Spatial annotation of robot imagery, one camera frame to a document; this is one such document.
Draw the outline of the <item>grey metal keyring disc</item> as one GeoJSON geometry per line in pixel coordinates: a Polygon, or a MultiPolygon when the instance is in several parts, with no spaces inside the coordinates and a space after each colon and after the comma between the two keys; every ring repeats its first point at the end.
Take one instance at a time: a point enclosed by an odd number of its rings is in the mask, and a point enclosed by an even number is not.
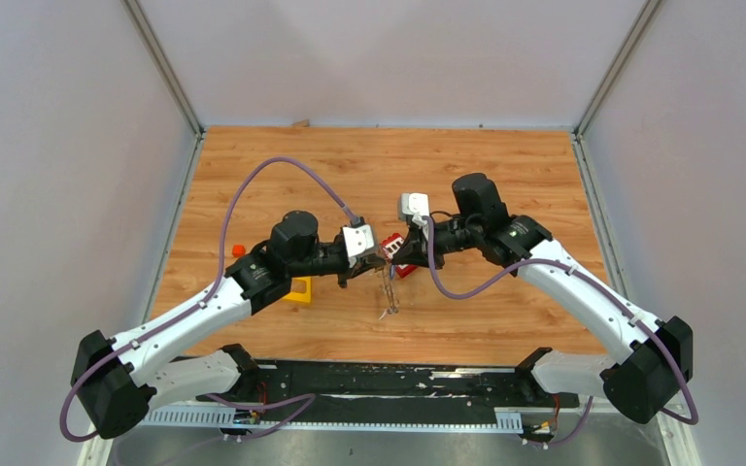
{"type": "Polygon", "coordinates": [[[393,287],[393,280],[391,281],[388,276],[388,268],[381,270],[380,277],[382,279],[382,291],[386,299],[386,307],[379,316],[379,320],[384,319],[386,316],[392,316],[399,312],[399,301],[397,299],[395,289],[393,287]]]}

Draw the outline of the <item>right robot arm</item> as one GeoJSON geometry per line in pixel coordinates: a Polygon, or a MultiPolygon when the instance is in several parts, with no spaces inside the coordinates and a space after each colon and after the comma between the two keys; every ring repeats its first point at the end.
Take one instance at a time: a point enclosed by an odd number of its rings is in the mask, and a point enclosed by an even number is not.
{"type": "Polygon", "coordinates": [[[473,298],[505,277],[519,278],[560,304],[602,344],[603,354],[539,349],[516,378],[522,401],[540,405],[553,394],[602,397],[641,424],[657,414],[688,425],[700,421],[689,383],[694,374],[694,331],[682,318],[662,319],[596,277],[541,223],[512,215],[495,183],[483,173],[456,179],[458,212],[437,221],[424,193],[406,192],[398,215],[408,227],[394,253],[396,265],[429,270],[449,299],[473,298]],[[472,290],[453,292],[438,275],[447,254],[478,250],[500,272],[472,290]]]}

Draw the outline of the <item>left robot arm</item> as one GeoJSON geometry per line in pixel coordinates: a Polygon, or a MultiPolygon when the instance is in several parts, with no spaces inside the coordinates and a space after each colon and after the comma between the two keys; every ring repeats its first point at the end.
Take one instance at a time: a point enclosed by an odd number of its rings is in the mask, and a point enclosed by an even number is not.
{"type": "Polygon", "coordinates": [[[95,330],[79,342],[59,420],[78,400],[94,426],[94,436],[116,438],[151,411],[200,395],[227,393],[251,399],[258,374],[233,346],[204,357],[182,353],[226,325],[247,319],[291,291],[300,277],[333,275],[340,287],[370,270],[381,269],[373,227],[363,218],[341,227],[322,242],[317,219],[291,211],[268,239],[226,267],[212,283],[169,312],[112,337],[95,330]]]}

